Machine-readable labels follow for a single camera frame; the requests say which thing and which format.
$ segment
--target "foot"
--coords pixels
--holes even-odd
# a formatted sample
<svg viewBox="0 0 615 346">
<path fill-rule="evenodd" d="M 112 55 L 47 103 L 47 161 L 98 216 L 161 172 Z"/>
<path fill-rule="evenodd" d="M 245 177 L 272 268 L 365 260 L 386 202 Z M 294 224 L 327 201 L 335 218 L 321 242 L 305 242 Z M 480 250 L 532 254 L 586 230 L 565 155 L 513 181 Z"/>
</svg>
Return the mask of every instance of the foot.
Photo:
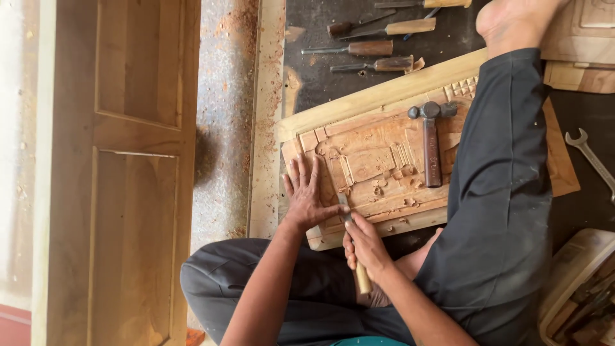
<svg viewBox="0 0 615 346">
<path fill-rule="evenodd" d="M 487 43 L 488 58 L 522 48 L 539 47 L 557 10 L 569 0 L 493 0 L 476 19 Z"/>
<path fill-rule="evenodd" d="M 423 266 L 425 258 L 429 253 L 429 249 L 438 239 L 444 228 L 438 228 L 435 235 L 420 249 L 411 254 L 403 256 L 395 261 L 397 268 L 408 277 L 409 280 L 414 280 L 416 274 Z M 360 294 L 357 288 L 357 304 L 368 308 L 386 307 L 391 304 L 391 300 L 377 284 L 372 284 L 373 292 L 371 294 Z"/>
</svg>

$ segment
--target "chisel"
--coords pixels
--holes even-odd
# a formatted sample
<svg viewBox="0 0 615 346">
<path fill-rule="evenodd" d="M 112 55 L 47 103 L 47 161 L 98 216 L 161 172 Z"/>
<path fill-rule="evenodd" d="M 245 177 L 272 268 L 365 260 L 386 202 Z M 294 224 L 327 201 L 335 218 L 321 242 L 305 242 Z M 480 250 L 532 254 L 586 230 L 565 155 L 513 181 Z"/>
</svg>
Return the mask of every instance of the chisel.
<svg viewBox="0 0 615 346">
<path fill-rule="evenodd" d="M 406 71 L 414 68 L 413 56 L 378 59 L 373 64 L 355 63 L 351 65 L 331 66 L 331 72 L 360 71 L 371 68 L 375 71 Z"/>
<path fill-rule="evenodd" d="M 345 206 L 348 205 L 348 199 L 346 198 L 346 194 L 343 191 L 338 193 L 338 200 L 340 204 L 343 204 Z M 344 215 L 344 222 L 346 221 L 354 222 L 350 214 Z M 361 264 L 361 262 L 359 262 L 358 259 L 357 269 L 355 269 L 355 272 L 357 273 L 357 281 L 361 294 L 371 293 L 373 291 L 373 288 L 371 286 L 370 277 L 367 276 L 367 269 L 365 269 L 365 267 Z"/>
<path fill-rule="evenodd" d="M 398 1 L 398 2 L 377 2 L 374 6 L 377 9 L 392 9 L 395 7 L 411 7 L 411 6 L 423 6 L 426 9 L 433 9 L 434 7 L 453 7 L 463 6 L 465 8 L 470 7 L 472 0 L 413 0 L 413 1 Z"/>
<path fill-rule="evenodd" d="M 374 34 L 386 33 L 387 35 L 398 35 L 407 33 L 423 33 L 425 31 L 433 31 L 435 29 L 435 18 L 407 20 L 405 22 L 392 23 L 384 29 L 365 31 L 350 36 L 345 36 L 339 39 L 349 39 L 355 37 L 369 36 Z"/>
<path fill-rule="evenodd" d="M 427 16 L 425 16 L 425 19 L 430 19 L 431 17 L 435 16 L 436 13 L 438 13 L 438 11 L 441 9 L 442 7 L 436 7 L 434 8 L 431 12 L 429 12 L 429 14 Z M 406 36 L 403 37 L 404 41 L 407 41 L 413 33 L 408 33 Z"/>
<path fill-rule="evenodd" d="M 369 20 L 359 20 L 358 24 L 352 24 L 351 22 L 341 22 L 335 23 L 331 25 L 327 25 L 327 32 L 330 36 L 337 36 L 342 34 L 348 34 L 351 30 L 358 28 L 363 25 L 367 25 L 369 23 L 373 23 L 377 20 L 381 20 L 382 18 L 386 18 L 390 15 L 394 15 L 397 13 L 395 9 L 384 11 L 381 15 L 369 19 Z"/>
<path fill-rule="evenodd" d="M 393 41 L 368 41 L 368 42 L 353 42 L 348 47 L 332 47 L 332 48 L 305 48 L 301 50 L 301 54 L 319 54 L 319 53 L 343 53 L 348 52 L 351 55 L 391 55 L 393 54 Z"/>
</svg>

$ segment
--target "wrench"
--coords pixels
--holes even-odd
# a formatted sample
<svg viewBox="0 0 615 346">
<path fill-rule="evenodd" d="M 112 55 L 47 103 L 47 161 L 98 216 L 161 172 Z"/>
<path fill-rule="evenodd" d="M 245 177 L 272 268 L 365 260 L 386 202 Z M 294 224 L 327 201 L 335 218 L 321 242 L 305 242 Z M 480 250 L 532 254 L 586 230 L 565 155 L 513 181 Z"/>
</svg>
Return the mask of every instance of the wrench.
<svg viewBox="0 0 615 346">
<path fill-rule="evenodd" d="M 606 184 L 611 188 L 611 203 L 615 204 L 615 179 L 609 171 L 606 170 L 605 165 L 600 162 L 596 154 L 589 148 L 587 145 L 587 139 L 589 136 L 583 129 L 579 129 L 581 133 L 581 137 L 579 139 L 572 139 L 570 137 L 570 133 L 566 132 L 566 143 L 571 145 L 583 153 L 590 164 L 592 164 L 593 168 L 600 174 L 600 177 L 605 180 Z"/>
</svg>

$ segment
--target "teal shirt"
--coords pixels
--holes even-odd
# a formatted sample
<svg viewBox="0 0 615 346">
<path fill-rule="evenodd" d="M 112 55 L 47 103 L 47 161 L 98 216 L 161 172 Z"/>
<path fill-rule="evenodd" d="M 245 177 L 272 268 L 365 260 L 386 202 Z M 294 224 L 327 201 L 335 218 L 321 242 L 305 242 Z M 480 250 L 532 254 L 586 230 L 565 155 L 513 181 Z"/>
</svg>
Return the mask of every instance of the teal shirt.
<svg viewBox="0 0 615 346">
<path fill-rule="evenodd" d="M 408 346 L 402 342 L 381 336 L 362 336 L 344 339 L 331 346 Z"/>
</svg>

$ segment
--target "black pants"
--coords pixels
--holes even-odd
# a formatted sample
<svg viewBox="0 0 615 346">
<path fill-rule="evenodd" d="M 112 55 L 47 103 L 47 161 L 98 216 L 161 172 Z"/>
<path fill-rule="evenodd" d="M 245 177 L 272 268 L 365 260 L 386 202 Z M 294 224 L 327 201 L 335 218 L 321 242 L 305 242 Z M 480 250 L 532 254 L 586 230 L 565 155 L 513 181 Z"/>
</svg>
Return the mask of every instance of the black pants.
<svg viewBox="0 0 615 346">
<path fill-rule="evenodd" d="M 552 198 L 539 57 L 538 49 L 522 49 L 481 66 L 453 168 L 448 225 L 415 279 L 480 345 L 535 337 Z M 216 343 L 268 244 L 208 244 L 183 265 L 188 304 Z M 302 248 L 278 344 L 326 346 L 357 336 L 415 344 L 392 305 L 364 309 L 354 300 L 346 262 Z"/>
</svg>

